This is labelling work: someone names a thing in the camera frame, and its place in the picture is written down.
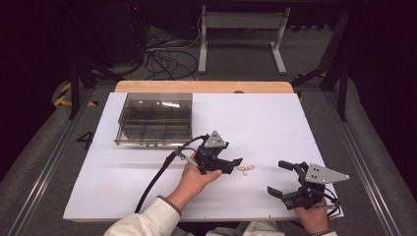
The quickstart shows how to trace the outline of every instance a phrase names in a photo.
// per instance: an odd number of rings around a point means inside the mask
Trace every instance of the white paper sheet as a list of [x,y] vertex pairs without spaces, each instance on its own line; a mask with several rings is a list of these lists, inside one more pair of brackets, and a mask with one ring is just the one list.
[[[89,153],[73,189],[65,219],[117,220],[134,212],[150,180],[172,150],[116,146],[118,119],[127,93],[113,92],[105,105]],[[183,221],[284,220],[294,218],[267,186],[284,194],[299,187],[298,175],[280,160],[316,163],[322,157],[296,94],[195,93],[193,136],[217,130],[230,142],[220,158],[255,165],[245,176],[234,170],[208,185],[183,212]],[[192,144],[196,148],[200,142]],[[178,184],[184,160],[162,174],[142,209]],[[332,185],[327,185],[334,192]]]

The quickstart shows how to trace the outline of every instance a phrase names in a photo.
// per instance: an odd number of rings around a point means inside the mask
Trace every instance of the gray floor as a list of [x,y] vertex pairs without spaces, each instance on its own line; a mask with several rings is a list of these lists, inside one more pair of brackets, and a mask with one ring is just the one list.
[[[251,39],[244,40],[224,32],[211,33],[207,72],[196,73],[195,77],[205,81],[292,81],[297,74],[308,73],[318,66],[331,31],[288,30],[280,50],[286,76],[277,73],[268,49],[275,34],[275,31],[257,31]],[[198,45],[183,50],[199,55]],[[189,67],[194,63],[186,56],[178,56],[178,60]],[[147,76],[149,73],[140,68],[127,78],[141,80]],[[360,105],[355,86],[349,83],[347,122],[343,123],[334,113],[336,91],[321,92],[319,82],[320,79],[314,79],[297,88],[303,94],[301,104],[327,167],[351,176],[349,181],[334,185],[343,200],[345,216],[333,220],[332,227],[338,235],[417,235],[413,225],[417,222],[416,202]],[[111,81],[99,81],[95,90],[83,89],[83,94],[91,93],[89,100],[98,101],[97,107],[84,107],[76,122],[69,122],[71,108],[57,106],[33,137],[0,184],[1,235],[7,235],[17,219],[11,235],[102,235],[111,225],[111,222],[75,223],[63,220],[62,215],[87,154],[85,143],[76,139],[95,131],[107,96],[114,88]],[[73,131],[68,133],[68,127],[74,127]],[[63,134],[68,134],[68,140],[60,140]],[[57,144],[65,145],[56,149]],[[56,153],[58,161],[48,162]],[[47,185],[39,188],[38,201],[28,207],[26,200],[33,196],[31,190],[38,186],[36,179],[45,176],[42,170],[48,164],[56,168],[48,175],[51,178],[46,179]],[[289,236],[306,235],[289,222],[279,222],[279,227]]]

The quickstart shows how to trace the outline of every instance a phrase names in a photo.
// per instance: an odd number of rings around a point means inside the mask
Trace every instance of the lab coat sleeve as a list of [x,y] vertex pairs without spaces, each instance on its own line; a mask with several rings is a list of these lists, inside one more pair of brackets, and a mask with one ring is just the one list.
[[143,213],[132,213],[114,223],[104,236],[169,236],[179,220],[180,215],[172,206],[156,198]]

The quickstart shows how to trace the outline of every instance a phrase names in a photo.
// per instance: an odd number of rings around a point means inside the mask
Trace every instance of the metal leg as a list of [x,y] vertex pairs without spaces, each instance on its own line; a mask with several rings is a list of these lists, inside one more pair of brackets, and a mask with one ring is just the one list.
[[341,65],[341,77],[339,85],[339,94],[337,100],[337,111],[339,113],[340,119],[346,121],[344,115],[344,110],[346,107],[346,94],[347,94],[347,68],[344,64]]
[[278,37],[275,42],[270,43],[270,49],[272,50],[273,58],[275,59],[276,67],[278,68],[279,75],[286,75],[286,69],[284,62],[282,61],[281,54],[279,53],[279,45],[281,44],[282,37],[284,35],[285,26],[289,17],[289,8],[284,10],[284,18],[281,21],[281,26],[279,27]]
[[206,25],[206,11],[207,6],[203,6],[202,10],[202,46],[200,47],[199,73],[206,72],[206,62],[208,59],[208,42],[207,42],[207,25]]
[[78,62],[74,62],[71,66],[71,115],[70,120],[72,120],[80,107],[80,88],[79,88],[79,77],[78,77]]

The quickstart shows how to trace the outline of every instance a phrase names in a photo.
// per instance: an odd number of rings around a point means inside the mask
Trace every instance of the table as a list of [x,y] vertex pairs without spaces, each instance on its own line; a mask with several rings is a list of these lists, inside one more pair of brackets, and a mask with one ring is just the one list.
[[[244,158],[241,165],[255,165],[247,175],[234,170],[208,185],[189,203],[182,221],[293,219],[295,213],[267,193],[267,186],[283,193],[294,192],[300,186],[296,173],[279,168],[278,161],[324,165],[289,83],[130,81],[120,82],[115,91],[105,105],[64,219],[117,220],[133,212],[149,181],[171,153],[114,144],[127,91],[192,92],[193,135],[217,129],[230,142],[220,158],[239,156]],[[156,195],[168,195],[176,187],[184,164],[179,158],[172,162],[149,192],[143,209]],[[328,188],[334,192],[332,185]]]

